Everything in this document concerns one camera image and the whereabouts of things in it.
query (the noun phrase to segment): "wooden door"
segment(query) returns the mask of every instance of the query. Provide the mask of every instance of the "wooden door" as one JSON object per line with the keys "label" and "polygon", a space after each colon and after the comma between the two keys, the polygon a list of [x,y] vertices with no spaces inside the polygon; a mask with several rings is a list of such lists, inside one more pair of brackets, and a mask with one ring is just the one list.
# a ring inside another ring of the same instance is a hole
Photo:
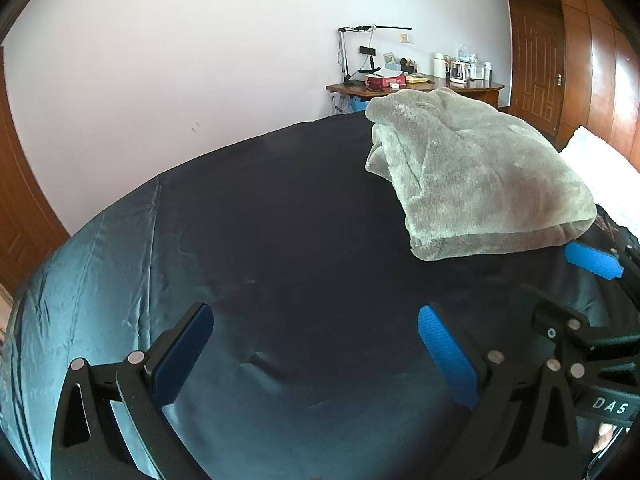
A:
{"label": "wooden door", "polygon": [[509,0],[513,35],[510,113],[556,137],[564,96],[564,21],[554,0]]}
{"label": "wooden door", "polygon": [[0,47],[0,283],[13,294],[68,238],[22,152],[9,108]]}

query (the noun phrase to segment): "wooden desk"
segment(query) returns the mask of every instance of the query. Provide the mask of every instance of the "wooden desk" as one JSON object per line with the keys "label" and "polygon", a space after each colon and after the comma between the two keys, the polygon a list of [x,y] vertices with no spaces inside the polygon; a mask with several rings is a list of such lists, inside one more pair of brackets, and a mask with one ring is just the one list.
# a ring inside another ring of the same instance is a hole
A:
{"label": "wooden desk", "polygon": [[[469,81],[466,85],[461,85],[459,83],[452,83],[449,78],[444,77],[434,77],[429,76],[429,79],[433,81],[433,83],[418,83],[416,85],[407,85],[407,88],[411,88],[413,90],[420,90],[421,92],[430,92],[431,90],[435,90],[441,86],[446,86],[447,88],[451,88],[453,91],[464,95],[466,97],[471,97],[472,99],[478,99],[479,101],[484,101],[485,103],[489,103],[491,106],[498,107],[498,92],[504,88],[504,85],[500,83],[491,82],[485,80],[477,80],[477,81]],[[398,90],[391,90],[389,88],[385,88],[384,90],[370,90],[364,86],[364,83],[357,83],[351,85],[345,85],[343,83],[337,85],[329,85],[326,87],[329,92],[340,92],[343,94],[347,94],[350,96],[358,96],[363,101],[370,100],[373,97],[380,97],[389,95],[393,92],[397,92]]]}

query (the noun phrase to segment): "bed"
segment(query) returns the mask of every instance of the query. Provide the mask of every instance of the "bed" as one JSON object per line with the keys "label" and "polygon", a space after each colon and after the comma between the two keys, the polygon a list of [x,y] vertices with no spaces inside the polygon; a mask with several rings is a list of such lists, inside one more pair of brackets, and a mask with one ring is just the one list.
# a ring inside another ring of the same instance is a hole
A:
{"label": "bed", "polygon": [[[15,297],[1,429],[49,479],[69,362],[146,349],[194,301],[214,334],[164,414],[212,478],[423,479],[465,425],[420,341],[438,301],[484,348],[550,351],[509,306],[530,283],[592,324],[638,324],[617,285],[562,248],[424,262],[393,188],[364,171],[371,123],[334,116],[245,140],[160,174],[91,220]],[[583,240],[635,239],[604,210]],[[155,475],[119,405],[139,468]],[[597,425],[580,421],[585,463]]]}

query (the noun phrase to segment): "white pillow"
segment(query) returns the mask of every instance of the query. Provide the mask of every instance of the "white pillow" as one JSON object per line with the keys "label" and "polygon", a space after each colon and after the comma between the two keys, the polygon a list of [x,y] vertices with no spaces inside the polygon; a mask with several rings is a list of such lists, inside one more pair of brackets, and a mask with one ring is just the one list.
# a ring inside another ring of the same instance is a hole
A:
{"label": "white pillow", "polygon": [[640,238],[640,173],[600,137],[580,126],[560,156],[613,221]]}

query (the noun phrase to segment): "blanket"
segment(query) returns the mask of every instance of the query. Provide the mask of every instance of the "blanket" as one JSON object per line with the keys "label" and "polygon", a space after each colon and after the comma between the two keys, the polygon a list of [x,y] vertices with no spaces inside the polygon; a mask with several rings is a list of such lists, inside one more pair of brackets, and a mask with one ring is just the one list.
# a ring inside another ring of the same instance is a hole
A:
{"label": "blanket", "polygon": [[559,246],[596,216],[589,189],[525,121],[447,88],[374,98],[365,168],[394,186],[422,260]]}

